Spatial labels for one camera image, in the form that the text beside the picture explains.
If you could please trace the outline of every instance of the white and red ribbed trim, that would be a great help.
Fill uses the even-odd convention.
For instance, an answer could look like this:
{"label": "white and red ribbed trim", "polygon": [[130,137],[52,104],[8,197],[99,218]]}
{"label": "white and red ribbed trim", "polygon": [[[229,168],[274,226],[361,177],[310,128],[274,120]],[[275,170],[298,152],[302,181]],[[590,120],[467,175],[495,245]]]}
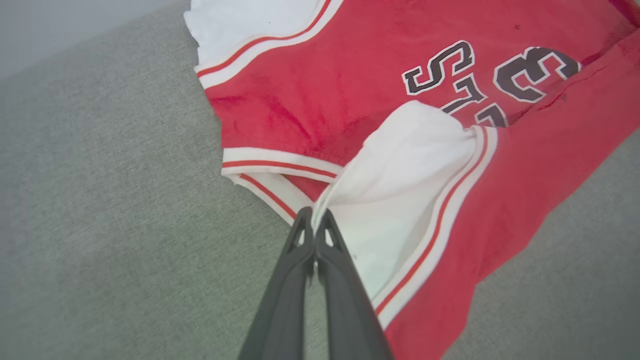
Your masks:
{"label": "white and red ribbed trim", "polygon": [[257,147],[230,147],[223,150],[222,175],[259,172],[308,177],[332,183],[342,172],[342,166],[292,152]]}
{"label": "white and red ribbed trim", "polygon": [[277,47],[291,46],[305,42],[322,30],[342,4],[342,0],[320,0],[313,20],[302,31],[288,37],[260,37],[248,41],[225,61],[206,63],[194,68],[202,87],[208,89],[234,77],[258,55]]}
{"label": "white and red ribbed trim", "polygon": [[313,204],[311,199],[280,174],[231,174],[227,177],[235,184],[251,190],[289,225],[293,225],[300,209]]}
{"label": "white and red ribbed trim", "polygon": [[427,281],[438,264],[465,197],[489,164],[497,146],[492,127],[472,127],[477,133],[476,151],[465,168],[438,196],[429,227],[413,254],[371,300],[385,329],[404,305]]}

